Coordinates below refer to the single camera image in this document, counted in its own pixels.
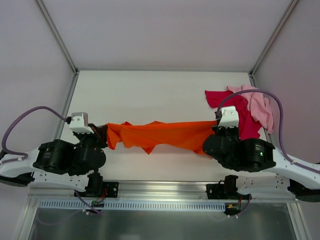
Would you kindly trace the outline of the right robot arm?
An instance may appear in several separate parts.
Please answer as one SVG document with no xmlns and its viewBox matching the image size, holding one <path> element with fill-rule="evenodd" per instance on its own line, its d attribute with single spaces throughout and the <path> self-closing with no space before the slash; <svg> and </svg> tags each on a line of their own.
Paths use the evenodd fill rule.
<svg viewBox="0 0 320 240">
<path fill-rule="evenodd" d="M 225 169 L 273 174 L 267 177 L 227 175 L 221 187 L 207 191 L 210 199 L 266 194 L 310 203 L 320 201 L 319 164 L 297 158 L 288 160 L 279 148 L 259 138 L 241 140 L 236 127 L 214 127 L 214 133 L 204 141 L 202 150 Z"/>
</svg>

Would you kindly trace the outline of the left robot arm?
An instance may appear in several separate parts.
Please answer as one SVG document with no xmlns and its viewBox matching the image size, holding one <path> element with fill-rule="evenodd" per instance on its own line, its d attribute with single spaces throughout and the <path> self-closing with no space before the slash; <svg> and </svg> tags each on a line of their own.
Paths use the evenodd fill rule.
<svg viewBox="0 0 320 240">
<path fill-rule="evenodd" d="M 106 163 L 107 125 L 89 124 L 84 133 L 73 135 L 78 143 L 61 139 L 43 143 L 26 156 L 0 153 L 0 181 L 17 187 L 54 186 L 78 191 L 82 197 L 103 194 L 103 177 L 99 168 Z"/>
</svg>

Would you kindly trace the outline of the orange t shirt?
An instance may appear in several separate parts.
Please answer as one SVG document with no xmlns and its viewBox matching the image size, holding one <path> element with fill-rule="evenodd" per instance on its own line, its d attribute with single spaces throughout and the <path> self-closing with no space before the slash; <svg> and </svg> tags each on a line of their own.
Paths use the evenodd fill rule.
<svg viewBox="0 0 320 240">
<path fill-rule="evenodd" d="M 107 123 L 106 142 L 111 150 L 118 143 L 125 148 L 138 147 L 148 155 L 158 145 L 170 145 L 204 155 L 203 143 L 213 134 L 217 121 L 189 121 L 164 123 L 154 121 L 145 125 Z"/>
</svg>

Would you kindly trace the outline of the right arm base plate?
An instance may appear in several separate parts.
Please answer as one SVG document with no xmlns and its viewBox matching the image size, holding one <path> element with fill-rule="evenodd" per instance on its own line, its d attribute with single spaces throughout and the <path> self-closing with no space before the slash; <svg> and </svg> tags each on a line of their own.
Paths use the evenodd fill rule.
<svg viewBox="0 0 320 240">
<path fill-rule="evenodd" d="M 229 187 L 224 183 L 208 183 L 206 194 L 209 200 L 249 200 L 249 194 L 240 194 L 236 187 Z"/>
</svg>

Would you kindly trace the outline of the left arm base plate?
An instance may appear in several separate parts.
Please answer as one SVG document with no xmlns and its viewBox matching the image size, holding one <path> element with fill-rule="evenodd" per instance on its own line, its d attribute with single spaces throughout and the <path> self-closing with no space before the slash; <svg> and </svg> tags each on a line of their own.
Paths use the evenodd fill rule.
<svg viewBox="0 0 320 240">
<path fill-rule="evenodd" d="M 115 181 L 102 181 L 97 184 L 90 183 L 83 192 L 78 191 L 82 198 L 117 198 L 119 183 Z"/>
</svg>

